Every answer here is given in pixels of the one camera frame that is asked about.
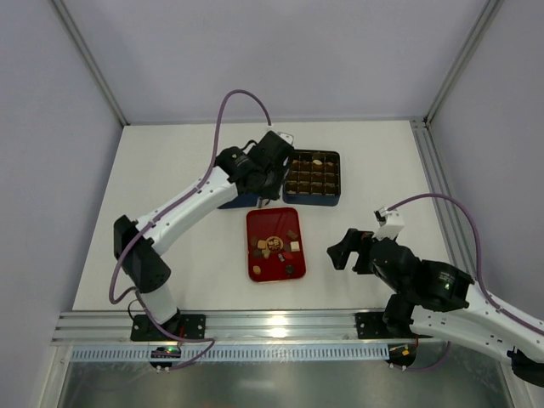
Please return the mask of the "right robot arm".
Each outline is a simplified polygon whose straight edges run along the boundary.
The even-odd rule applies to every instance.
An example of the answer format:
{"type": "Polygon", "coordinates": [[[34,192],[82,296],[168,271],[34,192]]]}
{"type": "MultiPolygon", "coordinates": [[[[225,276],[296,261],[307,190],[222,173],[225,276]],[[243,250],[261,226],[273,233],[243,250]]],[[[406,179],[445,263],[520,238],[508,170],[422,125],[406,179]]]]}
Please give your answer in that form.
{"type": "Polygon", "coordinates": [[[508,363],[513,374],[537,387],[543,384],[542,323],[532,331],[519,317],[492,305],[462,270],[439,261],[418,258],[389,238],[349,229],[326,250],[336,270],[343,270],[351,253],[353,270],[375,275],[393,290],[382,321],[395,337],[435,337],[508,363]]]}

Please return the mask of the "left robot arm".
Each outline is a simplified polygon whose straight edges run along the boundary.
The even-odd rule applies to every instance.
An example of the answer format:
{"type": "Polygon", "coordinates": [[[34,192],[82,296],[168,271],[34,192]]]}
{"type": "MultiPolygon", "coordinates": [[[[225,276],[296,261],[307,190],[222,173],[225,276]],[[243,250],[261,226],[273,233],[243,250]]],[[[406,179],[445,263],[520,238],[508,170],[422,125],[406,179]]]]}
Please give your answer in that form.
{"type": "Polygon", "coordinates": [[[136,220],[121,216],[114,223],[114,271],[123,271],[131,279],[131,291],[162,332],[179,316],[167,283],[171,270],[163,255],[201,219],[238,196],[277,200],[293,144],[292,135],[268,131],[249,150],[226,148],[194,184],[173,199],[136,220]]]}

